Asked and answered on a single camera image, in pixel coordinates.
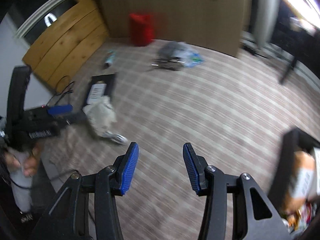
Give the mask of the person hand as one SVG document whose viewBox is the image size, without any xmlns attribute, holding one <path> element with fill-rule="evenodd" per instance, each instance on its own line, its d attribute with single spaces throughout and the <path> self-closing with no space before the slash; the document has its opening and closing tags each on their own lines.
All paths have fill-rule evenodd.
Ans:
<svg viewBox="0 0 320 240">
<path fill-rule="evenodd" d="M 31 150 L 31 154 L 23 163 L 23 173 L 26 177 L 34 176 L 39 168 L 41 153 L 43 150 L 43 143 L 37 142 L 33 149 Z"/>
</svg>

